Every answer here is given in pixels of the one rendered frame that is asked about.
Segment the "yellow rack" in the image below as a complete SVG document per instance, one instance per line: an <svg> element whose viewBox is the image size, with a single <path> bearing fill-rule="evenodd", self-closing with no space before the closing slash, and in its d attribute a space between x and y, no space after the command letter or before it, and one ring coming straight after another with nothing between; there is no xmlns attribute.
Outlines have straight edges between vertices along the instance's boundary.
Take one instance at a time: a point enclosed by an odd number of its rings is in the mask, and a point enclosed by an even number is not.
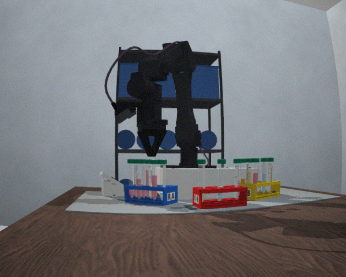
<svg viewBox="0 0 346 277"><path fill-rule="evenodd" d="M268 198L272 198L272 197L277 197L277 196L280 196L280 183L281 181L272 181L272 182L260 182L258 181L257 184L241 184L240 183L240 186L245 186L247 187L247 200L252 200L252 201L257 201L257 200L262 200L262 199L268 199ZM269 185L272 185L272 192L271 193L268 193L266 190L265 190L265 193L263 193L262 191L260 192L257 192L256 194L256 189L257 187L262 187L262 186L269 186ZM257 198L256 198L257 197Z"/></svg>

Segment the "red tube rack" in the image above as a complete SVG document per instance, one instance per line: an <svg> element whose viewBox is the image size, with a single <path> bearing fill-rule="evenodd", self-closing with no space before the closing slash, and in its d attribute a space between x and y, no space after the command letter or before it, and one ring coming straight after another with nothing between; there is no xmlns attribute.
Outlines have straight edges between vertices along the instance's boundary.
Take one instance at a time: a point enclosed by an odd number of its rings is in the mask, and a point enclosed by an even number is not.
<svg viewBox="0 0 346 277"><path fill-rule="evenodd" d="M240 192L239 199L235 200L235 198L230 198L230 199L221 199L221 201L218 201L217 199L213 199L213 200L204 200L204 202L202 202L202 194L227 193L227 192ZM247 187L245 186L234 187L234 185L224 186L223 188L218 188L217 186L206 186L205 189L199 189L198 187L193 187L193 205L199 209L246 206L247 205Z"/></svg>

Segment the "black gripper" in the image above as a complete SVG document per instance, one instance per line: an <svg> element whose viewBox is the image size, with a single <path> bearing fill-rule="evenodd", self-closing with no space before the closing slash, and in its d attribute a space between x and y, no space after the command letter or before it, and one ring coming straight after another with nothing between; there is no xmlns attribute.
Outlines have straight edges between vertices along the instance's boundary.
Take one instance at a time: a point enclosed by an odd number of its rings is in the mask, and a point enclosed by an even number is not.
<svg viewBox="0 0 346 277"><path fill-rule="evenodd" d="M168 125L167 119L161 119L161 105L162 102L152 101L155 103L155 119L144 119L137 122L138 136L144 146L147 156L156 156L159 147L163 141L164 136L167 133L166 125ZM145 124L144 124L145 122ZM154 128L153 128L154 127ZM149 137L154 136L153 145L151 147Z"/></svg>

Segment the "blue tube rack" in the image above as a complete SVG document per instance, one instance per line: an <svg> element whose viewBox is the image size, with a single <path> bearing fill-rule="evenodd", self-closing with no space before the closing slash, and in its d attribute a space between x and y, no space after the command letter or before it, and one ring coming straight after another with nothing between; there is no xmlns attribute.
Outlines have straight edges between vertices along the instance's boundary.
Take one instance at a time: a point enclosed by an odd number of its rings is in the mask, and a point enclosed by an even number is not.
<svg viewBox="0 0 346 277"><path fill-rule="evenodd" d="M125 202L126 203L136 203L136 204L149 204L149 205L169 205L173 203L178 202L178 186L177 185L166 185L165 188L158 187L151 187L148 185L142 185L142 186L131 186L131 185L125 185ZM129 189L135 189L135 190L151 190L151 191L162 191L163 192L163 200L161 200L160 197L156 197L155 200L150 199L149 197L138 199L137 197L130 198L129 195ZM136 201L137 200L137 201ZM155 202L155 203L154 203Z"/></svg>

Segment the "grey flat mat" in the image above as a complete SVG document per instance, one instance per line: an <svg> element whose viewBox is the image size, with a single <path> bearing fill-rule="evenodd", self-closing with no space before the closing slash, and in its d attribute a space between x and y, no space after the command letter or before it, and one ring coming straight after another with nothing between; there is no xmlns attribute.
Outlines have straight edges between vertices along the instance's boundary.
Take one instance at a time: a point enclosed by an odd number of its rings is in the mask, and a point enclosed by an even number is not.
<svg viewBox="0 0 346 277"><path fill-rule="evenodd" d="M199 209L193 205L193 200L178 200L177 203L169 205L149 205L126 203L124 196L103 196L98 191L86 191L66 212L83 212L94 214L124 214L124 215L174 215L174 214L202 214L212 212L241 211L248 209L259 209L309 203L313 201L341 198L328 194L306 192L301 190L280 188L280 196L257 201L248 200L246 206Z"/></svg>

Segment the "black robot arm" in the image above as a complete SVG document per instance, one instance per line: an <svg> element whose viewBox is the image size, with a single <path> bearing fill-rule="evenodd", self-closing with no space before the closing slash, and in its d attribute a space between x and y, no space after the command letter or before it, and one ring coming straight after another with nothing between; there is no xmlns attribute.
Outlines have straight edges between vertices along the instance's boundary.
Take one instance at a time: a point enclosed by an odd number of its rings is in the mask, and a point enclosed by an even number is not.
<svg viewBox="0 0 346 277"><path fill-rule="evenodd" d="M166 168L198 168L196 147L201 147L202 137L194 117L191 95L195 69L196 61L188 41L172 44L159 54L144 58L138 64L138 72L131 73L127 93L142 102L116 102L115 119L119 124L136 114L137 122L154 119L155 103L152 101L162 102L162 85L154 82L167 81L167 75L172 73L177 105L175 139L176 146L180 147L180 163L166 165Z"/></svg>

